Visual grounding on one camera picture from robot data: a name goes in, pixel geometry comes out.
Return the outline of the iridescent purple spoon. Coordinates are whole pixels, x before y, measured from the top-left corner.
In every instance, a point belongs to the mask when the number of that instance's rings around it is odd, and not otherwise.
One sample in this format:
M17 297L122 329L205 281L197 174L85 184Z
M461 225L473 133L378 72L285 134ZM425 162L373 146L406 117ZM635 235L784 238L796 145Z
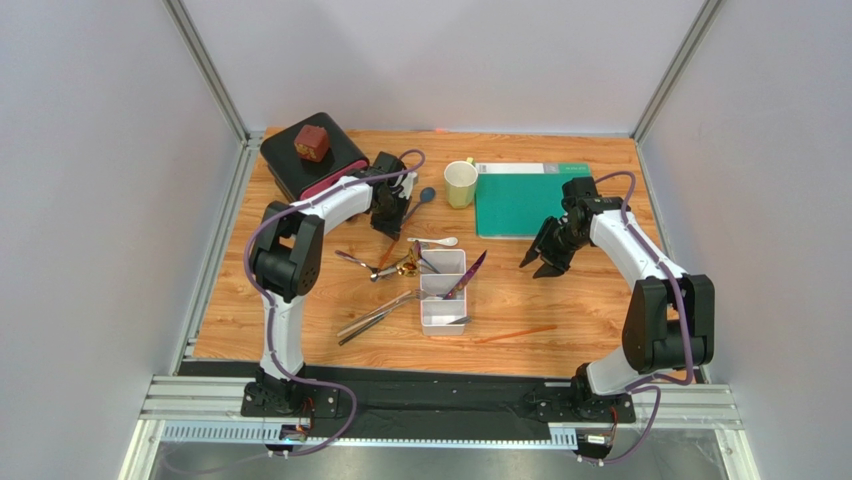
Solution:
M426 260L423 255L423 245L419 240L415 240L411 245L411 254L413 258L422 266L425 267L430 273L440 274L440 271L436 269L428 260Z

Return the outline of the gold spoon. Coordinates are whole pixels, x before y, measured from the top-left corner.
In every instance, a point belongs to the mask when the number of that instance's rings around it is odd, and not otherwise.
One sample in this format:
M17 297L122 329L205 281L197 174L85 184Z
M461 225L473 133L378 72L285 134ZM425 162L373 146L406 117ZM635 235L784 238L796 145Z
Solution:
M404 257L394 264L396 272L405 277L413 277L420 274L420 264L417 257Z

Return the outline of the iridescent purple knife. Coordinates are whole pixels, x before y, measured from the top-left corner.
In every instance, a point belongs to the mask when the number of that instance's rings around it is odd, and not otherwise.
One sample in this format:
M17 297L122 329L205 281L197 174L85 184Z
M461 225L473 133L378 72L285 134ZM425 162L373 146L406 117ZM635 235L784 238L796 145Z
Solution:
M461 278L451 287L451 289L442 296L443 300L455 299L473 279L487 257L488 251L485 250L477 258L477 260L465 271Z

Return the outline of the white compartment organizer box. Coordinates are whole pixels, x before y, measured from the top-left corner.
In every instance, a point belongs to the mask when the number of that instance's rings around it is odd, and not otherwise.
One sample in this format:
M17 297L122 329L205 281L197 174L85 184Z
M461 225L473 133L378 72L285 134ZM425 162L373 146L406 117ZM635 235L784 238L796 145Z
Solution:
M423 250L422 255L440 271L440 274L433 274L421 266L419 288L422 290L445 294L467 270L466 254L463 250L431 249ZM447 323L467 315L464 290L455 299L420 301L420 325L425 336L461 336L466 325L447 326Z

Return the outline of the silver metal spoon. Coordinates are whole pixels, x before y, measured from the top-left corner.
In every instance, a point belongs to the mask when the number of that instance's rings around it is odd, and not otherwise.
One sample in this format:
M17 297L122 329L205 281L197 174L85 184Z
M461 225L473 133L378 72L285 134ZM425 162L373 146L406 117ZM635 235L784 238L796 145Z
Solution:
M360 260L360 259L358 259L358 258L354 257L353 255L351 255L351 254L349 254L349 253L347 253L347 252L341 251L341 250L336 250L336 251L334 252L334 254L335 254L338 258L341 258L341 259L343 259L343 260L346 260L346 261L348 261L348 262L354 263L354 264L356 264L356 265L358 265L358 266L360 266L360 267L362 267L362 268L367 269L367 270L370 272L370 275L371 275L371 277L372 277L372 278L378 278L378 277L379 277L379 274L380 274L380 272L381 272L381 270L380 270L379 268L374 267L374 266L371 266L371 265L369 265L368 263L366 263L366 262L364 262L364 261L362 261L362 260Z

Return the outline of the silver fork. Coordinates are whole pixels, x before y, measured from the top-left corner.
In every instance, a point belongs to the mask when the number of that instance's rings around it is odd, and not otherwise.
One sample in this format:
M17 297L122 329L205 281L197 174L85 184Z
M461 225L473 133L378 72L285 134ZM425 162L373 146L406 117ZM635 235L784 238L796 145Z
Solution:
M428 291L425 291L425 290L422 290L422 289L415 289L413 291L413 295L418 300L428 300L428 299L443 300L444 297L445 297L444 294L431 293L431 292L428 292Z

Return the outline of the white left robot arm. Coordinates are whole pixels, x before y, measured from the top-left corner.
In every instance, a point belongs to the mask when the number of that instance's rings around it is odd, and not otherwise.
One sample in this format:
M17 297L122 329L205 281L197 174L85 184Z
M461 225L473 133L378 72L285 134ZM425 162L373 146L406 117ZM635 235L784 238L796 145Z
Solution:
M422 165L381 153L373 165L346 172L306 200L268 205L243 253L265 315L263 355L244 390L243 416L293 417L307 411L310 394L340 393L337 384L302 375L305 302L319 279L325 237L359 214L371 215L386 236L396 234Z

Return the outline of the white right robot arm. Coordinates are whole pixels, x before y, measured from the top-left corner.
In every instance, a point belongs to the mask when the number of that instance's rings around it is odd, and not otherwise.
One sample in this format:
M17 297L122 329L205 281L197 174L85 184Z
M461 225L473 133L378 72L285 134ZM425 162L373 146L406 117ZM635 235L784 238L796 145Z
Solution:
M560 217L546 218L521 264L541 266L535 278L566 274L586 246L608 255L631 289L620 347L584 364L572 379L584 400L629 394L672 372L692 375L715 354L715 286L690 274L642 230L628 200L605 197L590 176L562 186Z

